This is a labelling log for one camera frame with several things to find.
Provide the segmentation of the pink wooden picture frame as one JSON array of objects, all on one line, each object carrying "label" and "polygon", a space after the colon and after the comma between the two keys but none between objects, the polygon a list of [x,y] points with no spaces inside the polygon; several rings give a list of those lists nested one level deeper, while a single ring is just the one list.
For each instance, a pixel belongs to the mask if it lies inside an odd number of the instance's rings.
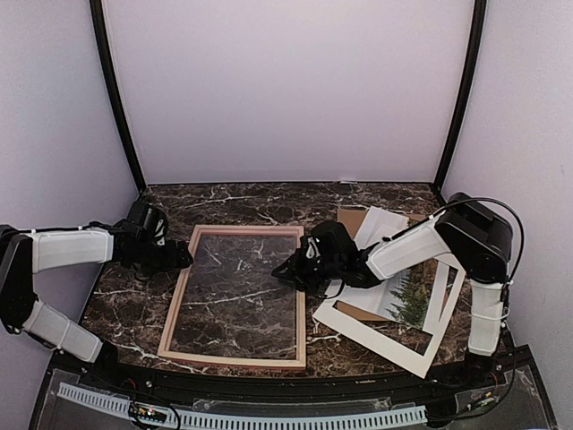
[{"label": "pink wooden picture frame", "polygon": [[[189,243],[189,251],[193,257],[197,249],[201,235],[247,235],[247,236],[281,236],[293,235],[297,240],[297,247],[300,245],[300,238],[304,234],[301,226],[218,226],[218,225],[198,225],[194,228]],[[264,359],[264,358],[239,358],[239,357],[219,357],[209,355],[188,354],[176,352],[170,348],[171,340],[175,328],[176,319],[182,303],[186,282],[191,273],[192,266],[180,272],[176,283],[175,292],[167,313],[166,322],[158,346],[158,356],[177,362],[189,362],[199,366],[239,366],[250,368],[269,369],[304,369],[306,367],[306,330],[305,330],[305,295],[295,290],[296,293],[296,356],[292,360],[285,359]]]}]

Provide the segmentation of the landscape photo print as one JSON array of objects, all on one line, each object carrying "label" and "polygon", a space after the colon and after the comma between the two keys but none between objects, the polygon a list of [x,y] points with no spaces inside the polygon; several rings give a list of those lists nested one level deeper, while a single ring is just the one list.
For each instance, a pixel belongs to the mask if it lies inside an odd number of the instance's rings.
[{"label": "landscape photo print", "polygon": [[399,295],[405,308],[398,312],[398,323],[431,334],[431,330],[424,326],[435,281],[438,261],[429,261],[417,264],[410,270],[407,284]]}]

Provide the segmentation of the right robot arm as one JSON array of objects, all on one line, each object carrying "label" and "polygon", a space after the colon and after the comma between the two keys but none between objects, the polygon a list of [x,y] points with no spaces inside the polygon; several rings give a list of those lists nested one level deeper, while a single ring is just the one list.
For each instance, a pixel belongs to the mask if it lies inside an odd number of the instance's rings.
[{"label": "right robot arm", "polygon": [[473,355],[457,370],[458,382],[478,387],[492,372],[503,310],[518,258],[511,256],[513,228],[489,209],[493,200],[453,194],[448,203],[412,227],[364,249],[335,221],[317,225],[302,236],[295,252],[272,271],[297,290],[316,294],[332,280],[353,288],[373,288],[396,273],[434,257],[450,254],[472,285],[472,320],[468,350]]}]

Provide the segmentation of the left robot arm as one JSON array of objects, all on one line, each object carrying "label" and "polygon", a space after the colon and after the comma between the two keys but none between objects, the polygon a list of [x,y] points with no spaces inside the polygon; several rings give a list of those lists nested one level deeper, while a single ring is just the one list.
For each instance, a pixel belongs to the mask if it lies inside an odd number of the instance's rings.
[{"label": "left robot arm", "polygon": [[147,276],[193,263],[186,243],[168,240],[166,214],[136,201],[113,225],[92,221],[71,228],[22,230],[1,227],[1,324],[10,334],[26,332],[56,350],[92,364],[92,377],[108,391],[126,383],[125,369],[112,357],[116,349],[42,301],[34,277],[68,266],[119,262]]}]

